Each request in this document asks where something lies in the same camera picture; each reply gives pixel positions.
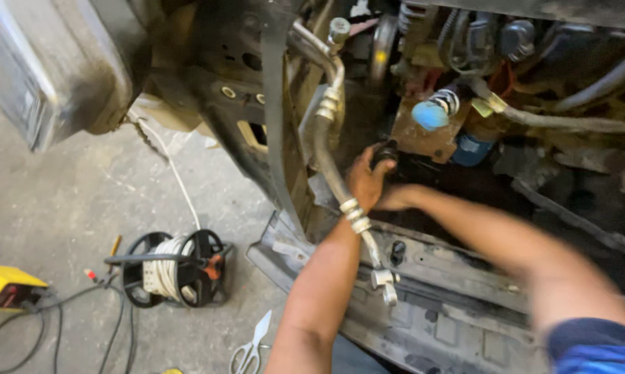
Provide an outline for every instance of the blue oil filter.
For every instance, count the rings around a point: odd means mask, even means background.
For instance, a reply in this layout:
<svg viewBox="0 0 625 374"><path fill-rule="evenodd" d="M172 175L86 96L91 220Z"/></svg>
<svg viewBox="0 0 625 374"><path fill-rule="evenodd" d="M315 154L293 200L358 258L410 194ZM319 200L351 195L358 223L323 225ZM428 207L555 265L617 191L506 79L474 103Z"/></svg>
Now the blue oil filter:
<svg viewBox="0 0 625 374"><path fill-rule="evenodd" d="M451 156L451 160L461 166L477 166L488 155L495 141L476 139L471 134L461 135L458 139L458 148Z"/></svg>

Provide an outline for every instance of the hand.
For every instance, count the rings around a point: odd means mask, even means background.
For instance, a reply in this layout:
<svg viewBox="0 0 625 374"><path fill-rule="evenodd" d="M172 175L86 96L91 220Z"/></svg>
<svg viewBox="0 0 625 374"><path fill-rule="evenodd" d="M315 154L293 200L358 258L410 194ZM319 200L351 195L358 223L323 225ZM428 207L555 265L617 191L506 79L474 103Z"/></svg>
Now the hand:
<svg viewBox="0 0 625 374"><path fill-rule="evenodd" d="M423 189L417 184L400 184L392 186L375 205L377 210L406 210L416 207L416 194Z"/></svg>
<svg viewBox="0 0 625 374"><path fill-rule="evenodd" d="M372 161L375 149L379 146L381 144L375 144L366 148L356 158L347 176L347 185L352 195L358 200L359 206L366 213L380 200L384 175L396 167L396 161L383 160L375 166L375 170L370 169L370 161Z"/></svg>

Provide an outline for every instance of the ac pipe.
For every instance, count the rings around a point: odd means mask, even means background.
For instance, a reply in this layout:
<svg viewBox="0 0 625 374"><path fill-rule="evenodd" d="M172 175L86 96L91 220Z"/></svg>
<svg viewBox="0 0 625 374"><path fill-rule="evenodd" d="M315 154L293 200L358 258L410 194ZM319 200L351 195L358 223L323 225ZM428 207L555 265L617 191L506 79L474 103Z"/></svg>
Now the ac pipe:
<svg viewBox="0 0 625 374"><path fill-rule="evenodd" d="M377 242L368 230L370 219L366 217L358 201L343 181L338 166L331 156L328 139L329 129L332 124L342 125L344 119L345 69L341 58L333 52L333 50L337 51L339 47L337 45L333 48L329 47L298 20L294 22L292 29L294 34L302 39L297 41L295 38L290 38L292 46L310 61L320 66L330 82L315 114L316 131L313 147L319 170L340 203L341 211L345 214L346 219L351 222L352 229L360 234L366 243L373 267L373 288L381 287L384 302L391 306L395 305L398 302L398 297L393 283L397 277L390 270L384 269Z"/></svg>

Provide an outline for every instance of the mechanic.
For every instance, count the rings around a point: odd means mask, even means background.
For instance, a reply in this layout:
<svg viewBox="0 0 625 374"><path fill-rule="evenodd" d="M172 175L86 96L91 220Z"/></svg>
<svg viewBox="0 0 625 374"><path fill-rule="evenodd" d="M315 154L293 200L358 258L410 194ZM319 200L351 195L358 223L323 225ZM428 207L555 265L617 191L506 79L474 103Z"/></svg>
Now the mechanic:
<svg viewBox="0 0 625 374"><path fill-rule="evenodd" d="M373 152L374 146L366 149L348 175L366 213L420 209L519 279L528 290L534 333L547 342L555 372L625 373L625 298L590 261L504 212L421 185L395 186L380 200L383 177L396 163L384 160L371 171ZM287 298L267 374L330 373L332 357L334 373L388 373L337 336L359 247L360 236L344 218L317 246Z"/></svg>

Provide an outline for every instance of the white cable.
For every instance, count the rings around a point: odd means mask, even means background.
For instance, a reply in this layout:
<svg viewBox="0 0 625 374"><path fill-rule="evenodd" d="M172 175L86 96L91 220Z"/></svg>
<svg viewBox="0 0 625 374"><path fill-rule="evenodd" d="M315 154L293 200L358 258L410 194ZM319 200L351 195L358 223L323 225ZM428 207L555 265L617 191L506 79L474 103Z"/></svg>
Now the white cable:
<svg viewBox="0 0 625 374"><path fill-rule="evenodd" d="M151 135L153 135L153 137L156 138L156 140L158 140L158 143L160 143L160 148L162 148L163 153L165 153L165 156L167 156L167 159L169 160L170 166L172 167L172 171L174 172L174 176L176 177L176 181L179 182L179 187L181 187L181 192L184 193L184 198L188 203L188 208L190 208L190 211L192 212L192 217L195 219L195 225L197 226L197 230L201 230L200 218L197 217L197 212L195 211L195 207L192 206L192 202L190 201L188 192L185 189L183 181L181 180L181 176L179 176L179 172L176 170L176 166L174 166L174 161L172 160L170 153L167 152L167 147L165 146L165 142L162 141L160 136L155 131L153 131L153 129L149 127L148 124L146 124L146 121L142 117L137 115L137 113L135 113L133 109L130 109L128 111L128 114L132 116L133 118L135 118L137 122L140 124L140 126L142 126L147 131L149 131Z"/></svg>
<svg viewBox="0 0 625 374"><path fill-rule="evenodd" d="M177 254L179 248L184 243L185 236L175 236L170 240L166 240L151 250L149 253L155 254ZM192 241L186 243L181 254L183 256L189 256L192 251ZM176 301L181 301L176 292L175 270L176 261L159 259L155 261L145 261L142 265L143 279L144 279L144 291L149 293L155 293L165 297L171 297ZM190 286L185 286L181 289L183 296L191 301L195 302L195 293Z"/></svg>

